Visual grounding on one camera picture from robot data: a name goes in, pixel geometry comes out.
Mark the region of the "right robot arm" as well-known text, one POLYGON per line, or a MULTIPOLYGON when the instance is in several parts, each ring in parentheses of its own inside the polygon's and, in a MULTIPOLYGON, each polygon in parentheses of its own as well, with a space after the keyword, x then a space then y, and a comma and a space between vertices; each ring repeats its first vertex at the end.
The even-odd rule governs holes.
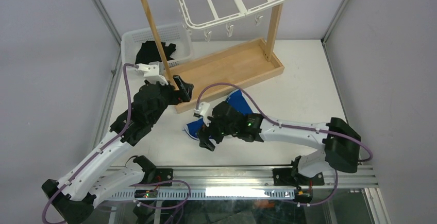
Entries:
POLYGON ((261 113, 244 114, 223 101, 214 108, 202 102, 194 116, 203 120, 197 136, 202 148, 213 151, 224 137, 245 142, 286 142, 315 151, 297 156, 289 168, 273 171, 275 185, 323 185, 322 172, 336 170, 354 174, 358 170, 361 137, 342 119, 328 123, 296 123, 261 113))

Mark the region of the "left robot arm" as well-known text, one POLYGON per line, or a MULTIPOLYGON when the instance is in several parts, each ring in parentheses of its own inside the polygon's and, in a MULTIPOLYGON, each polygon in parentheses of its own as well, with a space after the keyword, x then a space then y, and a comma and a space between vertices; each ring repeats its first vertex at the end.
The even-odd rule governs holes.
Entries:
POLYGON ((51 205, 66 223, 82 223, 107 198, 135 184, 151 185, 156 166, 146 156, 135 156, 126 166, 102 177, 109 166, 151 132, 168 106, 190 102, 194 85, 179 75, 176 86, 145 81, 134 96, 129 96, 125 112, 112 123, 109 131, 74 169, 58 180, 42 185, 51 205))

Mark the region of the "blue boxer underwear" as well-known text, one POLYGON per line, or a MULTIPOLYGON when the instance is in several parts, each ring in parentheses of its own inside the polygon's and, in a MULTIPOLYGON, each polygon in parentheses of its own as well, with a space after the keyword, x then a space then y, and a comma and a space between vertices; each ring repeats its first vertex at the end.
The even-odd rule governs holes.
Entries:
MULTIPOLYGON (((251 114, 253 113, 251 107, 247 103, 246 99, 243 97, 243 93, 241 90, 234 90, 231 92, 225 102, 234 107, 237 111, 243 114, 251 114)), ((203 126, 204 121, 202 118, 199 118, 196 121, 190 122, 183 127, 183 132, 191 139, 199 141, 197 136, 197 132, 203 126)))

